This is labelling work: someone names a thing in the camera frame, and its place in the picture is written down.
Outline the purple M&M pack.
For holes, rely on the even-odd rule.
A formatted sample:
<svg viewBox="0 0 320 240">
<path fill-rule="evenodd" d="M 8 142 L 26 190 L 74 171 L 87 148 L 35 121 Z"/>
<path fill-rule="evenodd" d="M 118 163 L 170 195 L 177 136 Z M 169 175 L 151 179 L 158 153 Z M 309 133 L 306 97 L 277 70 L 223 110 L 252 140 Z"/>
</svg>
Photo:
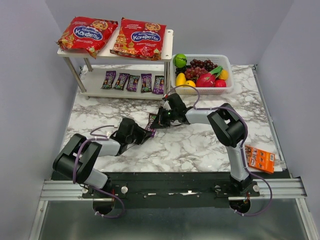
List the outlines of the purple M&M pack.
<svg viewBox="0 0 320 240">
<path fill-rule="evenodd" d="M 136 92 L 139 79 L 140 79 L 139 75 L 130 75 L 129 79 L 128 79 L 126 90 L 128 92 Z"/>
<path fill-rule="evenodd" d="M 165 85 L 165 77 L 161 75 L 156 75 L 152 93 L 156 95 L 163 95 L 164 85 Z"/>
<path fill-rule="evenodd" d="M 152 74 L 151 73 L 142 73 L 141 80 L 142 80 L 141 93 L 152 92 Z"/>
<path fill-rule="evenodd" d="M 105 72 L 105 78 L 101 89 L 111 89 L 115 80 L 117 72 L 115 70 L 109 70 Z"/>
<path fill-rule="evenodd" d="M 157 115 L 154 113 L 149 113 L 148 115 L 148 123 L 145 127 L 145 130 L 151 132 L 151 137 L 153 138 L 155 136 L 156 133 L 156 129 L 155 128 L 151 128 L 153 122 L 155 121 Z"/>
<path fill-rule="evenodd" d="M 128 73 L 120 73 L 118 79 L 115 82 L 114 89 L 123 91 L 125 88 L 125 84 L 130 78 L 130 74 Z"/>
</svg>

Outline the red candy bag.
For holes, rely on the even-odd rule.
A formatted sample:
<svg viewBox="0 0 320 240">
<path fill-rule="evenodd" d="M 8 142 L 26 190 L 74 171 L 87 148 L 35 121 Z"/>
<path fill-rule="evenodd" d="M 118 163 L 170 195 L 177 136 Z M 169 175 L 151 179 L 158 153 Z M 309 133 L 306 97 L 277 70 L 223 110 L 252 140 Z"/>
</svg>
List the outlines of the red candy bag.
<svg viewBox="0 0 320 240">
<path fill-rule="evenodd" d="M 164 24 L 121 19 L 111 54 L 147 61 L 159 61 L 167 26 Z"/>
<path fill-rule="evenodd" d="M 75 17 L 56 42 L 64 50 L 83 50 L 96 58 L 118 27 L 114 20 Z"/>
</svg>

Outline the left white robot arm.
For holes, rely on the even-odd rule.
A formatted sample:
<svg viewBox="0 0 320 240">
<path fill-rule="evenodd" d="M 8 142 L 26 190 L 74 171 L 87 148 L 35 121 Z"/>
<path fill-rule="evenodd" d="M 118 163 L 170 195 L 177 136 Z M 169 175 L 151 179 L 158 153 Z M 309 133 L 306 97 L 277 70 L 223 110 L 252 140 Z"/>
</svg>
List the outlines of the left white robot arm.
<svg viewBox="0 0 320 240">
<path fill-rule="evenodd" d="M 110 136 L 95 134 L 104 127 L 90 132 L 90 138 L 74 134 L 55 158 L 52 168 L 55 172 L 69 178 L 74 184 L 83 184 L 97 189 L 111 191 L 111 178 L 94 168 L 98 157 L 120 156 L 129 145 L 141 145 L 153 136 L 153 132 L 140 127 L 133 119 L 123 118 Z"/>
</svg>

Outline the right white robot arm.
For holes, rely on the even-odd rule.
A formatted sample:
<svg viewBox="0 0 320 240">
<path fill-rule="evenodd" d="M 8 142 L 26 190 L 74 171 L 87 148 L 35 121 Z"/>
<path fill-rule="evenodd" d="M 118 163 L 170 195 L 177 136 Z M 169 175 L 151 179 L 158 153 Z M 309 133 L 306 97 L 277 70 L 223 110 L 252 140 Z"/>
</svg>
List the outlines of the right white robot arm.
<svg viewBox="0 0 320 240">
<path fill-rule="evenodd" d="M 237 192 L 245 191 L 252 182 L 244 149 L 248 126 L 234 108 L 224 103 L 219 107 L 187 107 L 177 93 L 165 98 L 169 108 L 161 106 L 151 129 L 165 129 L 173 122 L 183 125 L 211 125 L 215 136 L 226 147 L 230 162 L 230 185 Z"/>
</svg>

